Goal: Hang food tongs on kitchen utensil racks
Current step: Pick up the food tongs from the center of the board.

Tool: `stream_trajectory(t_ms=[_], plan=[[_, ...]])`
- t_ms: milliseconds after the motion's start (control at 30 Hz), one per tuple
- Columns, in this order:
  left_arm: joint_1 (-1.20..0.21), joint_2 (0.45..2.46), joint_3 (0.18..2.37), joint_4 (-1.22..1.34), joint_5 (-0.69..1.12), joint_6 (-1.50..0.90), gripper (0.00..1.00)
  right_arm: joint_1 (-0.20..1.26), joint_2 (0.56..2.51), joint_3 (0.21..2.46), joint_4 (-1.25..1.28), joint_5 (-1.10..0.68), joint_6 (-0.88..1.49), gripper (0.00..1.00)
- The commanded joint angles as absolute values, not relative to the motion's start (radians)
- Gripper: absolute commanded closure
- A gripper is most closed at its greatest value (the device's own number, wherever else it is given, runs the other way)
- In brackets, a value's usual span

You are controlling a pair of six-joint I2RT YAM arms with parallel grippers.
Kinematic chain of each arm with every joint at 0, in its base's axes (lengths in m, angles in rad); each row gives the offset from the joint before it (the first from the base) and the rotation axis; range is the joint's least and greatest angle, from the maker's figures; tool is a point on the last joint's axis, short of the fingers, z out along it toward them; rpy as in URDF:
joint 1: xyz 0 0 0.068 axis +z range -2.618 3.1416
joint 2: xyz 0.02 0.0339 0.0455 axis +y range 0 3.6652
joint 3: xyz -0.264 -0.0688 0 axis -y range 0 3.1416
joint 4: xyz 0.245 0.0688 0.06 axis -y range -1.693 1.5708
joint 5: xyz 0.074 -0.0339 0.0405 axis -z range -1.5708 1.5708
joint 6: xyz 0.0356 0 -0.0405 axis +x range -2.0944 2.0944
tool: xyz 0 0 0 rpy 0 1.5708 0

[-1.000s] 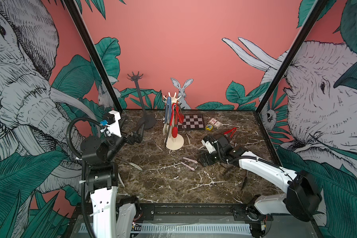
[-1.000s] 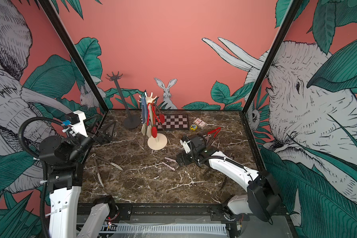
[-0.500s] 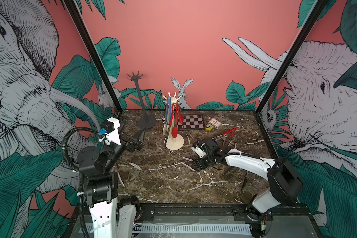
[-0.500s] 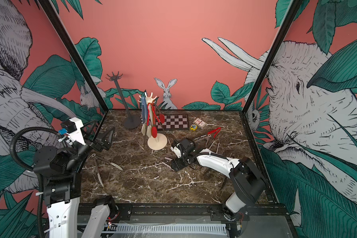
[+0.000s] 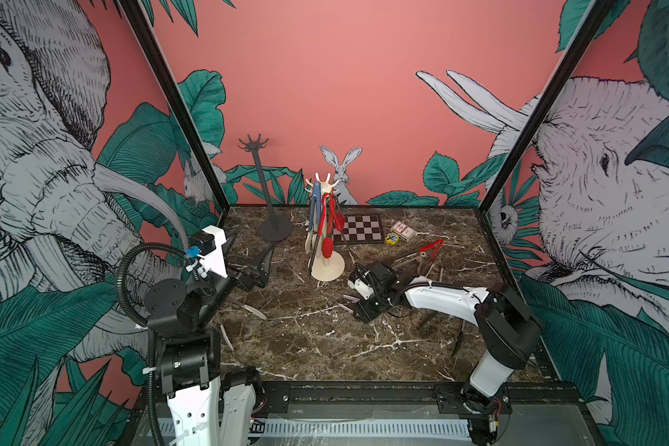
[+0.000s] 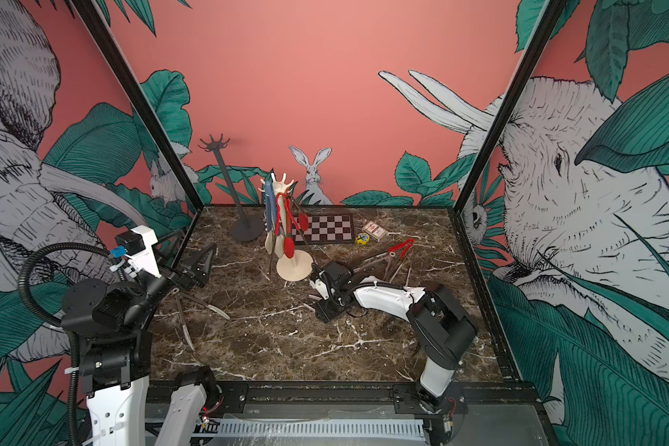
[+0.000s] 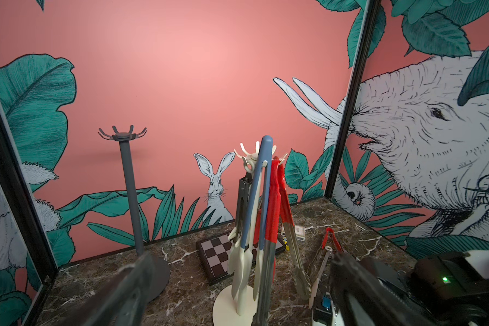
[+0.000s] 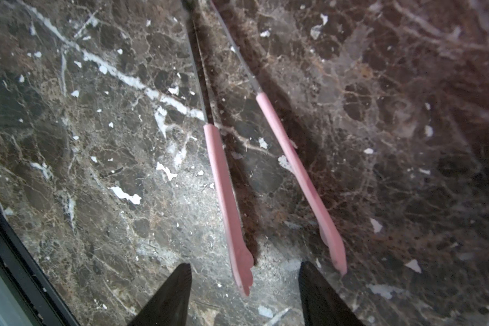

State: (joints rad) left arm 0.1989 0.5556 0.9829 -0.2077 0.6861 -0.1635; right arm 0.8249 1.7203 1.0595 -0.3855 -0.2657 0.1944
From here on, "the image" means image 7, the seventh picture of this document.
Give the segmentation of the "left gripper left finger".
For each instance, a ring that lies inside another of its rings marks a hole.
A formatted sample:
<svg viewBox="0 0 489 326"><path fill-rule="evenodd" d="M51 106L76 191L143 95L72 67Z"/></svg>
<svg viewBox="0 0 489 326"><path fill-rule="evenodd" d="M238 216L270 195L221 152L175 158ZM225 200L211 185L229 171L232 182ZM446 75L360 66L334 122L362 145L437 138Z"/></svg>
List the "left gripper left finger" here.
<svg viewBox="0 0 489 326"><path fill-rule="evenodd" d="M59 325L140 325L148 305L155 267L146 253L126 265L98 293Z"/></svg>

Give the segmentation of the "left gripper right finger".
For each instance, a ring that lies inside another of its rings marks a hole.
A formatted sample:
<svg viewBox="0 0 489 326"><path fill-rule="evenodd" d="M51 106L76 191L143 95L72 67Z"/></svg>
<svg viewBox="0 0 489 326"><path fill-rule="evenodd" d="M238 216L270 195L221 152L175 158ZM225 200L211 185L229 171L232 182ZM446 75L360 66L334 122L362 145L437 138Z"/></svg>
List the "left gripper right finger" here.
<svg viewBox="0 0 489 326"><path fill-rule="evenodd" d="M345 325L431 325L347 253L331 261L331 292Z"/></svg>

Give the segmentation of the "dark grey utensil rack stand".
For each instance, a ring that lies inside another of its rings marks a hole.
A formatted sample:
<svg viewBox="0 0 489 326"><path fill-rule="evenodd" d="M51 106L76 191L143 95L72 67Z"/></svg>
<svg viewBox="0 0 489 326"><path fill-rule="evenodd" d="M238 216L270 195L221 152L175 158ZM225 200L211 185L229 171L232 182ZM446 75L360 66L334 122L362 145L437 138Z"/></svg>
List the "dark grey utensil rack stand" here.
<svg viewBox="0 0 489 326"><path fill-rule="evenodd" d="M139 217L139 202L137 200L137 189L134 181L133 160L130 150L130 141L143 137L148 131L144 128L140 133L134 133L134 126L131 125L127 133L120 132L115 126L112 127L114 134L108 135L101 128L99 135L108 141L119 143L124 171L124 180L128 197L130 218L134 232L134 244L137 256L140 257L146 253L143 244L143 235ZM154 274L151 285L149 286L148 303L154 301L166 288L170 280L171 271L168 264L162 258L150 254L154 267Z"/></svg>

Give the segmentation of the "red looped steel tongs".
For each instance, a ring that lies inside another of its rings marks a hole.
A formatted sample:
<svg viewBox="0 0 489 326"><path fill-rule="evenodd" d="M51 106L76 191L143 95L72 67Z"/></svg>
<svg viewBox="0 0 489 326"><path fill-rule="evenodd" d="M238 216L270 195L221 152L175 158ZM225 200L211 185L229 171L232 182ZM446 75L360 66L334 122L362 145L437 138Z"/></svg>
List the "red looped steel tongs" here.
<svg viewBox="0 0 489 326"><path fill-rule="evenodd" d="M338 253L338 252L341 252L341 253L344 252L342 245L339 243L338 239L336 238L336 234L334 232L334 229L331 227L327 227L325 229L325 235L323 237L321 247L315 256L316 258L318 258L319 255L321 253L323 253L323 261L321 262L320 267L319 267L319 271L316 274L315 280L312 283L311 296L310 296L310 299L308 301L308 308L309 309L311 309L314 306L317 290L319 287L319 283L321 282L321 278L322 278L322 275L324 273L325 267L327 266L328 259L331 258L335 253Z"/></svg>

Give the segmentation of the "cream utensil rack stand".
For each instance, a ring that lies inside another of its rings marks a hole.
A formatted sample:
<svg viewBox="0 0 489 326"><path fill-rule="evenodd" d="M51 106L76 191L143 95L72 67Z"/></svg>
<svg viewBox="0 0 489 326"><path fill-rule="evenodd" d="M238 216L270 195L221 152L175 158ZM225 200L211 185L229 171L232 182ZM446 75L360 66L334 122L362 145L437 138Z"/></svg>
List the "cream utensil rack stand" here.
<svg viewBox="0 0 489 326"><path fill-rule="evenodd" d="M244 213L229 236L228 274L233 280L213 305L214 325L268 324L281 208L281 161L275 149L272 137L265 136L256 143L255 153L242 157L247 171Z"/></svg>

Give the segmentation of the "red handled steel tongs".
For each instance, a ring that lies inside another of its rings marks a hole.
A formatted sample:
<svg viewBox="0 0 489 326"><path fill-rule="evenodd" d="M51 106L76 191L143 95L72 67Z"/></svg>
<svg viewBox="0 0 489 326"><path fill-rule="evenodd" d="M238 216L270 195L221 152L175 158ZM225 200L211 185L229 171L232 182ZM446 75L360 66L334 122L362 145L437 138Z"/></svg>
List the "red handled steel tongs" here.
<svg viewBox="0 0 489 326"><path fill-rule="evenodd" d="M277 245L278 222L281 207L278 168L281 161L278 156L272 159L270 175L270 192L266 217L264 261L259 286L258 307L253 316L252 325L268 325L268 314L271 306L271 291L275 271L275 253Z"/></svg>

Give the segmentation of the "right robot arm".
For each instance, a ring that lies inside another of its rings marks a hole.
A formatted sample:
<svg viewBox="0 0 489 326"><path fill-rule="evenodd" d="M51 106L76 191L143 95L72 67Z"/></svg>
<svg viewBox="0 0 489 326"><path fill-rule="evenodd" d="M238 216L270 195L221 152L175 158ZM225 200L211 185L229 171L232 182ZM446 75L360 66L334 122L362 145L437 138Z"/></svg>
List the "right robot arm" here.
<svg viewBox="0 0 489 326"><path fill-rule="evenodd" d="M417 261L410 295L438 325L489 321L489 250L453 251Z"/></svg>

